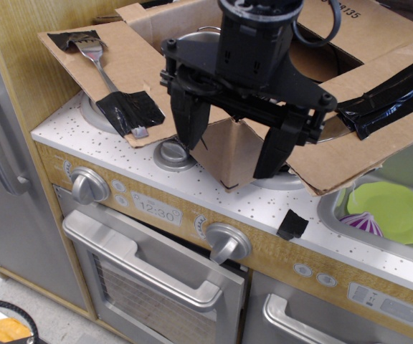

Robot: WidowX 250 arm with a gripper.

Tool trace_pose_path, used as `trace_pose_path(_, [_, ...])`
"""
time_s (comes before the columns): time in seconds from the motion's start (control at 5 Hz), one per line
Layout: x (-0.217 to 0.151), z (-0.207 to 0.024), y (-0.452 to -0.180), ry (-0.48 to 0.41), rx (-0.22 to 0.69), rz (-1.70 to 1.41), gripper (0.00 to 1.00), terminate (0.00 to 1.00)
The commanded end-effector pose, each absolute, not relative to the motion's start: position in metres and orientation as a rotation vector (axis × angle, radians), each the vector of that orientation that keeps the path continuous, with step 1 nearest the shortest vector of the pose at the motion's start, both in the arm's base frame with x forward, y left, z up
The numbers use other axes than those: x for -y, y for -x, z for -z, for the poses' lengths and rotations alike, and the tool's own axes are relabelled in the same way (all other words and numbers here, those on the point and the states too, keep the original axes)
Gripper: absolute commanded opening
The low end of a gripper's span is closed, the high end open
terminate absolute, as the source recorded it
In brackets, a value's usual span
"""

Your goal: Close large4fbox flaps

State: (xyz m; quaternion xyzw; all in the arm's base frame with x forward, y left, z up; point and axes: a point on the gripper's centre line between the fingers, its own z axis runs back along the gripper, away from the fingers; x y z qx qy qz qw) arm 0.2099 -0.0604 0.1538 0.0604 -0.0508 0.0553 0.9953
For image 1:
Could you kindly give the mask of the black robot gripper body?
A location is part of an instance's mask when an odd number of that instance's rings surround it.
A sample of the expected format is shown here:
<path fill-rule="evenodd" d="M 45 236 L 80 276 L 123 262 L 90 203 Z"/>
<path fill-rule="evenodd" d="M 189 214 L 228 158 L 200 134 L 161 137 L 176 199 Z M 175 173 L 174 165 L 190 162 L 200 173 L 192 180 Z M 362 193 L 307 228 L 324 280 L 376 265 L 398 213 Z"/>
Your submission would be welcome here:
<path fill-rule="evenodd" d="M 165 39 L 161 77 L 233 118 L 279 128 L 288 108 L 305 108 L 306 124 L 296 145 L 316 143 L 336 99 L 299 72 L 290 44 L 300 38 L 302 1 L 220 1 L 217 43 Z"/>

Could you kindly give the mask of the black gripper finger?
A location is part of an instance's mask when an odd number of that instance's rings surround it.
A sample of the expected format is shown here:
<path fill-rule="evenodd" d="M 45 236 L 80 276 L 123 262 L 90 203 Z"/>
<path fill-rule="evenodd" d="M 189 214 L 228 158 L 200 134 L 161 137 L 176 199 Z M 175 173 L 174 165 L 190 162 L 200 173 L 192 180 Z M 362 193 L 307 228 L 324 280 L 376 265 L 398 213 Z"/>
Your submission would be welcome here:
<path fill-rule="evenodd" d="M 289 107 L 282 125 L 272 127 L 265 136 L 254 178 L 272 178 L 280 170 L 296 146 L 305 124 L 306 109 Z"/>
<path fill-rule="evenodd" d="M 170 97 L 177 136 L 183 145 L 193 150 L 207 129 L 211 105 L 179 85 L 170 87 Z"/>

